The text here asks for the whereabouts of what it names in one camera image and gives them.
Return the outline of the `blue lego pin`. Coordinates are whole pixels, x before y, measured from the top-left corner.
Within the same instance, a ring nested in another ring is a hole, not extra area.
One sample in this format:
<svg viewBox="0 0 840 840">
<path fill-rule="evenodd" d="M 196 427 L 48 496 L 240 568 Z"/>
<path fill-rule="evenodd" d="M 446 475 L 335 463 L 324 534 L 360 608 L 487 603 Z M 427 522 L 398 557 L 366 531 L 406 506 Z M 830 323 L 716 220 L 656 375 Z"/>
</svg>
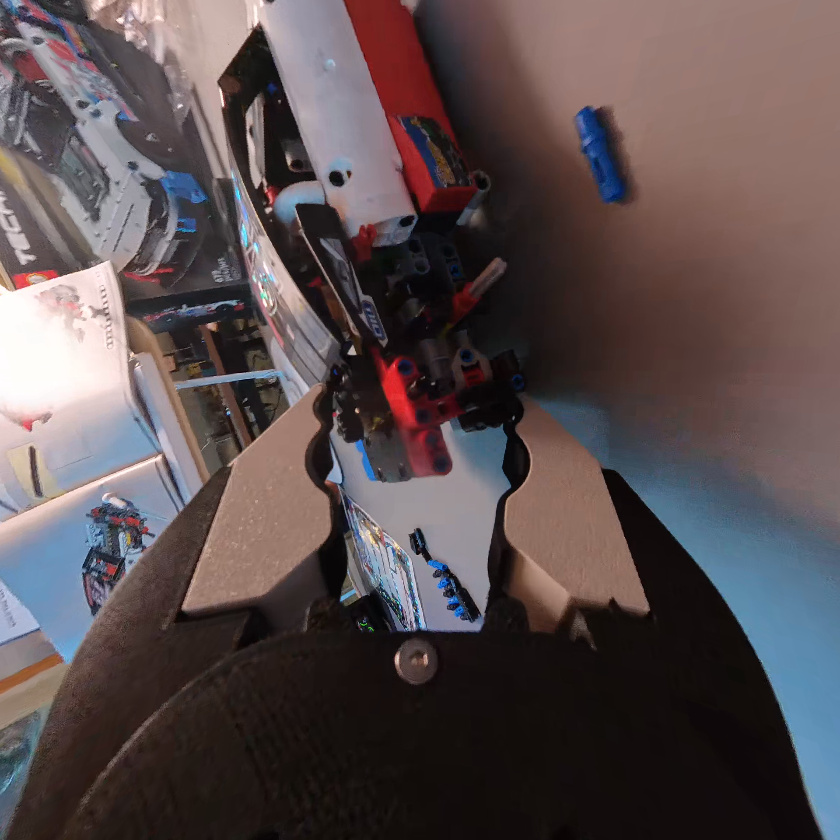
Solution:
<svg viewBox="0 0 840 840">
<path fill-rule="evenodd" d="M 600 199 L 605 204 L 621 203 L 627 195 L 627 184 L 598 112 L 584 107 L 574 115 L 574 128 Z"/>
</svg>

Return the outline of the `holographic sticker sheet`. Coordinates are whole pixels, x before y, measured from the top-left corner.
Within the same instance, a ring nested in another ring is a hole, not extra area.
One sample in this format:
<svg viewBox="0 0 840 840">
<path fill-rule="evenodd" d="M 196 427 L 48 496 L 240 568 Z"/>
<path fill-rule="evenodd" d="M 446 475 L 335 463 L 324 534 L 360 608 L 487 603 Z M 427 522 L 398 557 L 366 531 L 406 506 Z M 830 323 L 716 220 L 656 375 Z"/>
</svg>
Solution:
<svg viewBox="0 0 840 840">
<path fill-rule="evenodd" d="M 376 594 L 394 629 L 427 629 L 413 562 L 403 547 L 360 507 L 343 488 L 339 490 L 360 576 Z"/>
</svg>

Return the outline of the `white instruction booklet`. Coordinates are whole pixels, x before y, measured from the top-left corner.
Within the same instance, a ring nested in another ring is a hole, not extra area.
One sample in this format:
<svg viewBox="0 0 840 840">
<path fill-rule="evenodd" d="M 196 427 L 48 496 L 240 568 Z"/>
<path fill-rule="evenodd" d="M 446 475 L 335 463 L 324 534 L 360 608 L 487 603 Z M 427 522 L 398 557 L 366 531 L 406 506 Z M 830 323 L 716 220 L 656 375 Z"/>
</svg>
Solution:
<svg viewBox="0 0 840 840">
<path fill-rule="evenodd" d="M 115 269 L 2 295 L 2 587 L 72 659 L 181 504 L 134 392 Z"/>
</svg>

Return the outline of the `black blue lego connector strip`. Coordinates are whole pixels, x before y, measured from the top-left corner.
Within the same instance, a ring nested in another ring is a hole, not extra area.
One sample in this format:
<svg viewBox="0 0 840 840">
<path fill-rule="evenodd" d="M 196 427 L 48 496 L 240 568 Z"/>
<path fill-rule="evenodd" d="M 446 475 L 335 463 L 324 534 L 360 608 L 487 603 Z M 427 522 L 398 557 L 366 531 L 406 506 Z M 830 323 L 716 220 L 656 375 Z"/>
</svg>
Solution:
<svg viewBox="0 0 840 840">
<path fill-rule="evenodd" d="M 423 531 L 415 528 L 409 534 L 409 541 L 415 555 L 421 557 L 433 571 L 437 591 L 445 598 L 447 610 L 462 622 L 478 622 L 481 613 L 475 601 L 449 566 L 433 557 Z"/>
</svg>

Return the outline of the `white book stand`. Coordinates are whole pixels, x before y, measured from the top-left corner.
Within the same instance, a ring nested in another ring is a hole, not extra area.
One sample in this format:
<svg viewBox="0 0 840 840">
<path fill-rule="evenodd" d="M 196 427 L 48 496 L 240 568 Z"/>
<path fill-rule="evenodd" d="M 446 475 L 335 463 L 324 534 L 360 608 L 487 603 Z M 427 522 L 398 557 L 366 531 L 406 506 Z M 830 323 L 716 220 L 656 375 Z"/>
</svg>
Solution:
<svg viewBox="0 0 840 840">
<path fill-rule="evenodd" d="M 309 389 L 274 339 L 256 340 L 255 351 L 234 346 L 242 350 L 236 370 L 206 324 L 181 348 L 136 318 L 127 337 L 134 392 L 182 505 Z"/>
</svg>

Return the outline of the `black lego set box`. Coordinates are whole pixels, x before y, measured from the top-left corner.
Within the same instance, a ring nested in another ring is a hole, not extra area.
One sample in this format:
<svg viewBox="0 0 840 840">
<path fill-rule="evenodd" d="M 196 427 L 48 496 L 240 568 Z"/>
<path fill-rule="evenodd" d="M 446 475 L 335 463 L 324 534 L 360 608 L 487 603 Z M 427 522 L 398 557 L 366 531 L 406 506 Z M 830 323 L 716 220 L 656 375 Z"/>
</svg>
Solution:
<svg viewBox="0 0 840 840">
<path fill-rule="evenodd" d="M 154 332 L 245 318 L 176 2 L 1 2 L 2 290 L 108 262 Z"/>
</svg>

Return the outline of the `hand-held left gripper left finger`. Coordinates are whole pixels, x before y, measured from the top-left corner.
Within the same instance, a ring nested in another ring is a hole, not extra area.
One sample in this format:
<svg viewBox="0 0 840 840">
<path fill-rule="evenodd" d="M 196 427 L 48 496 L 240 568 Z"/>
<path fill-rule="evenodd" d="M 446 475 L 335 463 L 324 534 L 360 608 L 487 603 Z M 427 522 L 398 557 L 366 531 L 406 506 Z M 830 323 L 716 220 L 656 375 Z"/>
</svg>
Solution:
<svg viewBox="0 0 840 840">
<path fill-rule="evenodd" d="M 337 597 L 347 569 L 326 479 L 332 395 L 315 385 L 232 463 L 182 612 L 255 611 L 270 630 L 301 629 L 310 605 Z"/>
</svg>

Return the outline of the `small black device green display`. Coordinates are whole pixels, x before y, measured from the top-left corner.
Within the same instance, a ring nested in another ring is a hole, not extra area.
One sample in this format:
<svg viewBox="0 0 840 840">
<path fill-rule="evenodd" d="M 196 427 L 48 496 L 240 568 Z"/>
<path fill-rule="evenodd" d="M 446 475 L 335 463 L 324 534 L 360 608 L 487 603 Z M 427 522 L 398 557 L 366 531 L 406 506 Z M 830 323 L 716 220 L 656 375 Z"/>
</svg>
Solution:
<svg viewBox="0 0 840 840">
<path fill-rule="evenodd" d="M 357 597 L 354 601 L 344 605 L 354 624 L 362 632 L 391 633 L 395 631 L 395 624 L 391 611 L 382 600 L 378 592 Z"/>
</svg>

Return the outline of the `lego car model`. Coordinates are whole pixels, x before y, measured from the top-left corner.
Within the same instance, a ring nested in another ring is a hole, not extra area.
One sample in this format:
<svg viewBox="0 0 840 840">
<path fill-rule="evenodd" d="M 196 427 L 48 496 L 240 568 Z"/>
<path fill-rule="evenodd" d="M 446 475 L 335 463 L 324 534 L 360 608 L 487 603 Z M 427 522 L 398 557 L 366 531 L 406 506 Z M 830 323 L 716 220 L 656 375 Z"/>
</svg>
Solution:
<svg viewBox="0 0 840 840">
<path fill-rule="evenodd" d="M 323 383 L 374 480 L 443 477 L 444 427 L 512 420 L 524 377 L 468 319 L 503 278 L 459 246 L 489 191 L 402 2 L 258 2 L 218 80 L 238 237 L 291 387 Z"/>
</svg>

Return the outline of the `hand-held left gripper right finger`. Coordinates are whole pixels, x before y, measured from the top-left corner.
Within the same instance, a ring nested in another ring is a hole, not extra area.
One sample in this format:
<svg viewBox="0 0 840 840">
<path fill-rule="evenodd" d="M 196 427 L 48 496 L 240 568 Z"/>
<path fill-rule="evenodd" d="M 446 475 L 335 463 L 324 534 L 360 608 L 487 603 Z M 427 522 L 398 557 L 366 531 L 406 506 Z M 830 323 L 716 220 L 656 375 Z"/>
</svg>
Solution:
<svg viewBox="0 0 840 840">
<path fill-rule="evenodd" d="M 502 505 L 500 583 L 529 629 L 553 633 L 578 611 L 611 606 L 648 616 L 601 463 L 528 396 L 509 442 L 523 447 L 525 464 Z"/>
</svg>

